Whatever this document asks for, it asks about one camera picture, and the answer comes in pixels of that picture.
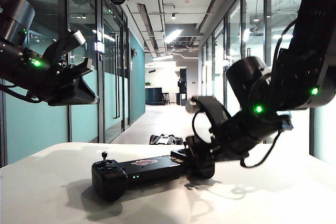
remote controller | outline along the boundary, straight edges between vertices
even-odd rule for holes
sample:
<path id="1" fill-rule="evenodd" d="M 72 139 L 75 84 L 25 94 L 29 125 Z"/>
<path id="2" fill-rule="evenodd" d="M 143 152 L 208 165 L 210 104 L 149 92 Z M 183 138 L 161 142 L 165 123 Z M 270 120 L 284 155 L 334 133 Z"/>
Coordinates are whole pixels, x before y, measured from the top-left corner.
<path id="1" fill-rule="evenodd" d="M 127 188 L 156 179 L 176 179 L 186 172 L 185 162 L 170 155 L 144 158 L 118 163 L 106 159 L 93 163 L 92 185 L 108 201 L 119 199 Z"/>

tiled floor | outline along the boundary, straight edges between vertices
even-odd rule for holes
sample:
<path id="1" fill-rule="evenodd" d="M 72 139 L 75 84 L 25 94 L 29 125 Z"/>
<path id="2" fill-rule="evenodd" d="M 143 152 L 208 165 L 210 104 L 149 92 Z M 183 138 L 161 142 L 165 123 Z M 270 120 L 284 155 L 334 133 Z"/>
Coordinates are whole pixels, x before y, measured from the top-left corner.
<path id="1" fill-rule="evenodd" d="M 176 104 L 165 106 L 146 105 L 145 114 L 140 117 L 130 128 L 121 133 L 113 144 L 148 144 L 151 135 L 173 134 L 185 139 L 193 135 L 191 127 L 193 114 L 186 112 L 184 106 Z M 200 123 L 205 120 L 201 116 L 196 120 L 197 124 L 205 127 L 209 124 Z"/>

table surface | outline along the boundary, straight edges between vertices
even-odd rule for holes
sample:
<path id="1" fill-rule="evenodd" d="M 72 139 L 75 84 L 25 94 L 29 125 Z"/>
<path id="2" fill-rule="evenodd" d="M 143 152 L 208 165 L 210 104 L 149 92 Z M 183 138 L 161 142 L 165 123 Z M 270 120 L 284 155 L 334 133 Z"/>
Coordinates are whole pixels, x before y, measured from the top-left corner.
<path id="1" fill-rule="evenodd" d="M 270 147 L 260 144 L 247 164 Z M 127 191 L 116 202 L 99 198 L 91 164 L 168 154 L 176 146 L 64 143 L 0 170 L 1 223 L 336 223 L 336 170 L 276 146 L 254 169 L 239 162 L 216 164 L 208 180 L 185 177 Z"/>

red sticker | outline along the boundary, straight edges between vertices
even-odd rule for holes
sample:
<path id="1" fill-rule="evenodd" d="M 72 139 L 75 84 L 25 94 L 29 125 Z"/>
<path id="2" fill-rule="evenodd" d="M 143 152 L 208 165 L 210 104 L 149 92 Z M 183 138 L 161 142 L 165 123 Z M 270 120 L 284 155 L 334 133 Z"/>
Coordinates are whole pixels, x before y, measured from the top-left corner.
<path id="1" fill-rule="evenodd" d="M 132 165 L 148 165 L 148 164 L 154 164 L 157 163 L 157 160 L 153 159 L 146 159 L 146 160 L 137 160 L 134 163 L 131 163 Z"/>

bar stool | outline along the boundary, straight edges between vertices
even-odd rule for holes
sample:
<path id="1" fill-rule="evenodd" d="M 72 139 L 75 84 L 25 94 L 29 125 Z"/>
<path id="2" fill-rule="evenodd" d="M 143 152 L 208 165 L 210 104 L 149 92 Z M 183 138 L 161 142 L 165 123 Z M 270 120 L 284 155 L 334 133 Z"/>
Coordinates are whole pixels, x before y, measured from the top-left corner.
<path id="1" fill-rule="evenodd" d="M 167 105 L 168 103 L 170 105 L 169 93 L 162 93 L 162 102 L 164 105 Z"/>

